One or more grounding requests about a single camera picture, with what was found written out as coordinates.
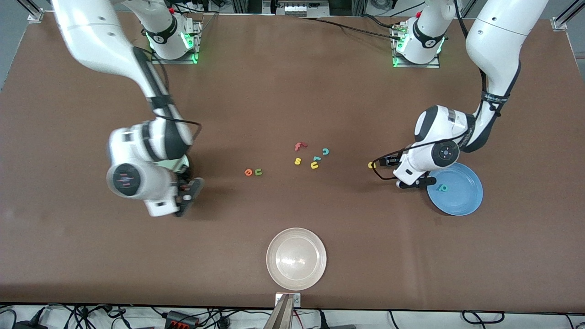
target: red cable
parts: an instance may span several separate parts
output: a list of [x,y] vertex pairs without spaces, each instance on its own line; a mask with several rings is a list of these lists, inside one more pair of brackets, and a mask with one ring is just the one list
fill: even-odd
[[297,317],[298,319],[298,323],[301,325],[301,329],[305,329],[305,327],[302,326],[302,321],[301,321],[301,317],[298,316],[298,313],[296,310],[294,310],[294,315]]

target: brown tabletop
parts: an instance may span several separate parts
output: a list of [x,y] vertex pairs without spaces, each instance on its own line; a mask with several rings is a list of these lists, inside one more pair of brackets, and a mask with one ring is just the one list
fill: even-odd
[[142,93],[78,64],[46,15],[0,93],[0,300],[270,307],[283,289],[268,244],[303,227],[328,256],[303,307],[585,311],[585,90],[548,21],[524,44],[490,140],[460,158],[483,184],[475,213],[445,215],[367,168],[414,141],[427,107],[476,109],[479,73],[456,22],[448,35],[441,69],[392,68],[379,37],[216,18],[197,65],[166,66],[181,113],[204,124],[190,156],[206,186],[185,217],[152,218],[105,182],[110,132],[152,118]]

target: white plate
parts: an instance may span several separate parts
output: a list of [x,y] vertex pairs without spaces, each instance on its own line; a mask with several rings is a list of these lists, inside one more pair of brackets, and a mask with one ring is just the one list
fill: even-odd
[[327,265],[321,239],[304,228],[289,228],[278,233],[268,246],[266,266],[279,286],[304,290],[316,284]]

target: blue plate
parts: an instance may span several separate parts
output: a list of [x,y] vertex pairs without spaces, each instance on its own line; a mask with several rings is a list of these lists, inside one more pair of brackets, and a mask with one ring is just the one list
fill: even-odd
[[429,176],[436,178],[437,183],[427,186],[426,192],[441,211],[465,216],[479,208],[483,187],[469,167],[456,162],[451,167],[430,172]]

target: plate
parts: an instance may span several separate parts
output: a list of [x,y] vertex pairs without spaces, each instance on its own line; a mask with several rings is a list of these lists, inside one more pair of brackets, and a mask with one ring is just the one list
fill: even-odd
[[304,228],[289,228],[278,233],[266,252],[270,276],[288,290],[304,290],[316,284],[326,264],[323,242]]
[[441,211],[454,216],[465,216],[476,211],[483,200],[479,177],[469,167],[454,163],[451,167],[434,170],[429,176],[437,183],[426,187],[431,201]]

